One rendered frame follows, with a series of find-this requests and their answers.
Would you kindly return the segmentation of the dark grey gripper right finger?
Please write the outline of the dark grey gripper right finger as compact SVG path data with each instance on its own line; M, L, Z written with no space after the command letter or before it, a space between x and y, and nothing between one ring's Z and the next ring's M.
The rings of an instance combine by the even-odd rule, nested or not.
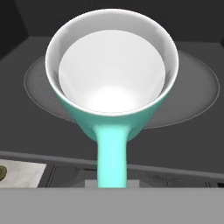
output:
M140 182L137 179L128 179L127 187L128 188L139 188Z

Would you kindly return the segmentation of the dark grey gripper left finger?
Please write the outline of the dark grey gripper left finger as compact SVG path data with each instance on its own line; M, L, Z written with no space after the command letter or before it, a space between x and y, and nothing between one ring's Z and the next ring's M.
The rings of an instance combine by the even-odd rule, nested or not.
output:
M85 187L86 188L97 188L97 181L94 179L86 179L85 180Z

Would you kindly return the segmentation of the teal mug with white inside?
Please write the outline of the teal mug with white inside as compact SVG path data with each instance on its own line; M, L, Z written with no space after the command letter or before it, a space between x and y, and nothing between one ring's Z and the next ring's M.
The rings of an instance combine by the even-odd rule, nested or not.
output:
M66 111L97 143L100 187L126 186L127 142L151 119L178 70L169 33L130 10L93 10L54 34L46 75Z

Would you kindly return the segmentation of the dark grey microwave oven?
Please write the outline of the dark grey microwave oven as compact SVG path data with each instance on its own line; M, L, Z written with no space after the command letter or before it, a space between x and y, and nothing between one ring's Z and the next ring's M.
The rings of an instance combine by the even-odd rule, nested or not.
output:
M87 11L119 8L160 23L178 49L217 75L220 96L202 115L145 129L128 144L131 165L224 173L224 2L222 0L0 0L0 151L50 161L97 158L96 144L74 123L36 105L24 89L30 65L51 36Z

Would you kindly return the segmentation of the grey round microwave turntable plate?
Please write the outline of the grey round microwave turntable plate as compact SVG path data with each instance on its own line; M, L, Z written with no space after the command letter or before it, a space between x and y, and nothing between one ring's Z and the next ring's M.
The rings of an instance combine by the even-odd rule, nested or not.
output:
M206 112L219 97L220 83L214 71L186 52L178 51L178 56L179 69L174 86L145 125L146 130L189 121ZM24 89L31 100L44 111L75 123L46 77L44 56L37 59L26 71Z

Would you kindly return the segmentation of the black hob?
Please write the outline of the black hob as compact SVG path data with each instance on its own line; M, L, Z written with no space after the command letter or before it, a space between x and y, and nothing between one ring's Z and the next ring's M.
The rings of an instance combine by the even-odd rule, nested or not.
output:
M38 187L85 187L86 179L97 180L94 167L48 164ZM155 171L128 170L127 179L137 179L139 187L224 188L224 178L198 177Z

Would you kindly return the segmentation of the olive green round thing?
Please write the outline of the olive green round thing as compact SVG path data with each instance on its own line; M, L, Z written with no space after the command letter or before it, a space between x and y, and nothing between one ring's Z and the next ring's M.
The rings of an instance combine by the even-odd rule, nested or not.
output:
M0 181L2 181L7 174L7 168L3 165L0 165Z

